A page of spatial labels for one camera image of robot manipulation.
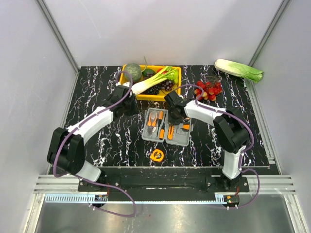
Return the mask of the orange black screwdriver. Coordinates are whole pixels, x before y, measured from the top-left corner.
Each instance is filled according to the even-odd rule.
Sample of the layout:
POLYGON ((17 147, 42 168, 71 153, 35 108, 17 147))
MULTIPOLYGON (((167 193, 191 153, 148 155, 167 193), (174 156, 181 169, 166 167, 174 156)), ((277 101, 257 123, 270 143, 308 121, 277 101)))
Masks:
POLYGON ((164 138, 164 134, 165 134, 165 118, 166 118, 166 115, 164 114, 163 119, 162 119, 161 128, 160 128, 160 133, 159 133, 159 139, 161 139, 161 140, 164 138))
POLYGON ((161 126, 161 123, 162 123, 162 120, 163 120, 163 116, 164 116, 164 112, 163 111, 160 111, 159 112, 159 117, 158 117, 158 129, 157 129, 157 136, 159 137, 159 131, 160 131, 160 126, 161 126))

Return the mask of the yellow tape measure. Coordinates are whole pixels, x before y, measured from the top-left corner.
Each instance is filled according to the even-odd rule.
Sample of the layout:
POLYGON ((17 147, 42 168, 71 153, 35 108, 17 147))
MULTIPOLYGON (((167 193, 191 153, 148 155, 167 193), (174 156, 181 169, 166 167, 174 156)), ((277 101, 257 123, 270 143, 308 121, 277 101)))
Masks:
POLYGON ((150 155, 150 159, 154 162, 161 162, 164 159, 164 152, 160 149, 155 149, 150 155))

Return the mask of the orange utility knife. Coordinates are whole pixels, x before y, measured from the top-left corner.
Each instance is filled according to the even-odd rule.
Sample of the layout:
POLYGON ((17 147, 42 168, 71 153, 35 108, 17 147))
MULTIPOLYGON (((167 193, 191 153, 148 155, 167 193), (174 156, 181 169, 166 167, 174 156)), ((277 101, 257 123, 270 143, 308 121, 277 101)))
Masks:
POLYGON ((172 140, 173 139, 173 134, 174 134, 174 125, 169 126, 169 131, 168 131, 168 139, 172 140))

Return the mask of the orange pliers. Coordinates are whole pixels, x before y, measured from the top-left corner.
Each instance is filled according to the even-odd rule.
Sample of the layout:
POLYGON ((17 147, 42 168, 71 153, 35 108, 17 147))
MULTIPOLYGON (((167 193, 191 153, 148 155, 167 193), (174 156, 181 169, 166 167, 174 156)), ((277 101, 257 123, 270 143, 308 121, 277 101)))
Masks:
POLYGON ((152 111, 149 114, 148 123, 147 123, 147 135, 151 136, 152 133, 156 130, 156 122, 157 122, 157 111, 152 111))

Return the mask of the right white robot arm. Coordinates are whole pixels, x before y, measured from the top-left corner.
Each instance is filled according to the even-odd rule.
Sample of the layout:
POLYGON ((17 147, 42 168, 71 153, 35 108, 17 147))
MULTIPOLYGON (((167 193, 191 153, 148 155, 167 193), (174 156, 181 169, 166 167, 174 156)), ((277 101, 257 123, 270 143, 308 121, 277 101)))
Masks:
POLYGON ((233 188, 242 177, 242 157, 248 150, 247 143, 254 140, 239 111, 235 108, 212 107, 197 100, 185 100, 174 91, 164 99, 169 107, 172 124, 191 118, 214 127, 218 143, 225 153, 222 174, 216 180, 216 185, 224 190, 233 188))

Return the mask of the grey plastic tool case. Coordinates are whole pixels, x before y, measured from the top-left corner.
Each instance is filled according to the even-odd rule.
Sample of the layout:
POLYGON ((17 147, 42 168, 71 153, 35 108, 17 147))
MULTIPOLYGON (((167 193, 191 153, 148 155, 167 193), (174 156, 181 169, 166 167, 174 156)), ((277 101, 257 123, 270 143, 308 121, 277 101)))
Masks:
POLYGON ((170 145, 176 145, 176 146, 187 146, 190 142, 190 133, 193 130, 193 125, 191 123, 191 119, 188 122, 184 122, 184 123, 169 123, 169 111, 166 109, 158 109, 158 108, 149 108, 148 110, 146 110, 145 112, 145 122, 144 122, 144 127, 143 127, 143 131, 142 131, 142 139, 145 141, 151 141, 151 142, 158 142, 158 143, 162 143, 162 142, 166 142, 167 144, 170 145), (149 114, 152 111, 157 111, 158 112, 158 116, 157 116, 157 122, 156 122, 156 129, 155 131, 152 133, 151 136, 147 135, 147 123, 148 123, 148 118, 149 118, 149 114), (161 140, 159 139, 159 137, 156 135, 157 134, 157 129, 158 129, 158 117, 159 117, 159 112, 163 111, 164 114, 166 115, 165 118, 165 134, 164 134, 164 138, 161 140), (182 131, 182 126, 183 124, 190 124, 190 131, 189 132, 184 132, 182 131), (169 126, 170 125, 174 125, 174 134, 173 134, 173 139, 169 140, 168 137, 168 131, 169 131, 169 126))

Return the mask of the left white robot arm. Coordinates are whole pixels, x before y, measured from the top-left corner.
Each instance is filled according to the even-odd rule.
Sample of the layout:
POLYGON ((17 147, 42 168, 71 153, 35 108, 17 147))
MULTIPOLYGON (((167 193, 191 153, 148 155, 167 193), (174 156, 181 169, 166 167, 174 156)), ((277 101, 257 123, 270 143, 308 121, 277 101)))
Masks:
POLYGON ((104 179, 104 172, 85 159, 85 145, 98 131, 121 116, 139 113, 137 98, 131 87, 130 83, 116 86, 90 115, 75 125, 54 130, 47 161, 52 165, 55 177, 71 174, 91 182, 104 179))

